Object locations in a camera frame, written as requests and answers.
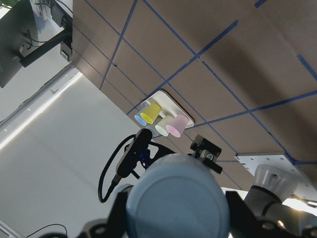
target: light strip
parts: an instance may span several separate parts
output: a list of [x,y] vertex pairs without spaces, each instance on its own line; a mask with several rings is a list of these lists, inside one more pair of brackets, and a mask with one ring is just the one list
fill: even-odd
[[7,143],[9,143],[18,133],[21,132],[31,121],[33,121],[39,114],[41,114],[46,108],[48,108],[67,88],[69,88],[71,85],[73,85],[83,74],[77,73],[70,81],[63,87],[61,90],[59,90],[57,93],[54,94],[53,97],[51,97],[47,102],[42,104],[40,108],[31,115],[24,123],[22,123],[14,132],[12,132],[5,140],[3,140],[0,144],[0,150],[6,146]]

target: bolt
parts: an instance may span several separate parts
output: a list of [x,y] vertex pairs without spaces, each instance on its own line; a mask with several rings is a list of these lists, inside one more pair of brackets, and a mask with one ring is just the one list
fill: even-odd
[[206,158],[212,161],[213,160],[213,154],[207,154]]
[[265,230],[273,230],[274,229],[274,224],[272,222],[264,222],[262,224],[262,228]]
[[311,237],[317,238],[317,229],[311,230]]

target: metal plate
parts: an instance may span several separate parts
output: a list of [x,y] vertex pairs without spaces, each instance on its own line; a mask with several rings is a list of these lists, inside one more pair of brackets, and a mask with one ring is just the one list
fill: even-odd
[[286,155],[279,153],[265,154],[239,154],[236,159],[254,176],[258,165],[271,165],[289,173],[297,182],[294,192],[302,199],[317,200],[317,189],[306,175],[294,166]]
[[171,98],[167,93],[162,90],[157,91],[147,100],[141,103],[142,108],[151,104],[157,103],[162,108],[159,115],[164,118],[166,115],[170,115],[172,117],[176,117],[178,114],[183,114],[188,118],[188,123],[186,128],[190,128],[194,126],[194,119],[181,108],[181,106]]

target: plastic cup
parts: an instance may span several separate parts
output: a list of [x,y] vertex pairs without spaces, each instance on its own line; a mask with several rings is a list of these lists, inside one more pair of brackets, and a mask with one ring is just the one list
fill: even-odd
[[174,117],[166,115],[156,126],[155,129],[163,136],[168,136],[166,126],[174,120]]
[[153,124],[161,111],[161,107],[156,103],[151,103],[143,112],[140,113],[143,120],[149,124]]
[[178,114],[170,124],[166,126],[166,129],[175,137],[180,137],[184,129],[187,126],[188,118],[183,114]]
[[157,118],[155,119],[155,121],[153,122],[153,124],[148,124],[148,125],[145,127],[146,129],[149,129],[149,130],[152,132],[153,137],[159,135],[158,131],[156,130],[155,125],[158,124],[161,120],[162,120],[162,118],[157,117]]
[[147,125],[147,122],[141,117],[140,113],[142,113],[145,108],[147,108],[148,106],[145,106],[142,108],[142,110],[139,111],[139,113],[137,113],[135,116],[134,116],[134,119],[141,125],[143,126],[146,126]]

